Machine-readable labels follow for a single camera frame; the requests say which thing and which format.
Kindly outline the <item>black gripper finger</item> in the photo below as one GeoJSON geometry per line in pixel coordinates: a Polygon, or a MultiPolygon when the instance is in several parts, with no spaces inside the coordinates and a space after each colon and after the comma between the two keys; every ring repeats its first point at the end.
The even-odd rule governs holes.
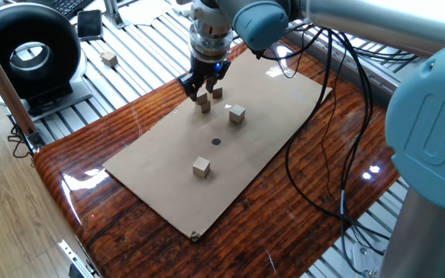
{"type": "Polygon", "coordinates": [[[192,101],[196,101],[200,88],[200,77],[194,73],[185,73],[178,77],[178,81],[186,96],[192,101]]]}
{"type": "Polygon", "coordinates": [[[214,90],[214,86],[217,84],[217,82],[224,78],[230,64],[231,62],[229,60],[223,60],[222,62],[217,62],[214,64],[206,79],[206,89],[209,93],[214,90]]]}

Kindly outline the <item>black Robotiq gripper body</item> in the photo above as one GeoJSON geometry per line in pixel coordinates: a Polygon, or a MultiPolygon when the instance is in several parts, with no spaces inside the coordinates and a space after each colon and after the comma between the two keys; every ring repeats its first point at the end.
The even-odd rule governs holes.
{"type": "Polygon", "coordinates": [[[209,73],[211,72],[214,64],[217,62],[222,62],[222,61],[204,62],[204,61],[192,56],[191,57],[190,73],[194,73],[194,74],[198,75],[201,80],[206,80],[209,73]]]}

